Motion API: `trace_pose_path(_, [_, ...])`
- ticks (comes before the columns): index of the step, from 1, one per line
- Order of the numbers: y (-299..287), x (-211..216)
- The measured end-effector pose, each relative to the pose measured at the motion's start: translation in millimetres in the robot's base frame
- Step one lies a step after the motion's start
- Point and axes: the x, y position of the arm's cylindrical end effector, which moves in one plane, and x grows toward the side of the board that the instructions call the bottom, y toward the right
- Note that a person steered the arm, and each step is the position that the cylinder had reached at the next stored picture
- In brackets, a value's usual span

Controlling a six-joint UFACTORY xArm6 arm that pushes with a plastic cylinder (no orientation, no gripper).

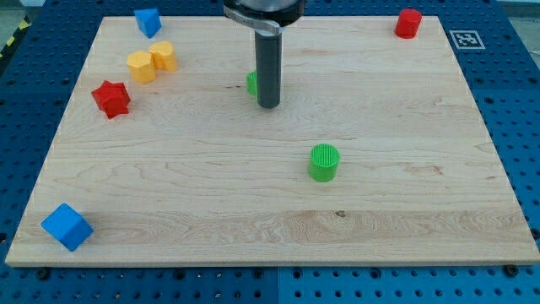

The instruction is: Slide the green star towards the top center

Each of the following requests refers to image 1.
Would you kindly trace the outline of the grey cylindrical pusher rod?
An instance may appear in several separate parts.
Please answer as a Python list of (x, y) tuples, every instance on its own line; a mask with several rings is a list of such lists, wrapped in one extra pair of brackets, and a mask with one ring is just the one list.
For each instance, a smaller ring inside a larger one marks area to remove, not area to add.
[(256, 88), (259, 106), (272, 109), (281, 99), (282, 36), (255, 32)]

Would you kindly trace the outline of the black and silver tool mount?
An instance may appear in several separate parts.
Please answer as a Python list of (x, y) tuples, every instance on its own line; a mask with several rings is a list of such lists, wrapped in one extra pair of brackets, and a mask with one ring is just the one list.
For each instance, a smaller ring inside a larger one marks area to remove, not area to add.
[(261, 35), (281, 35), (304, 15), (305, 0), (224, 0), (224, 16)]

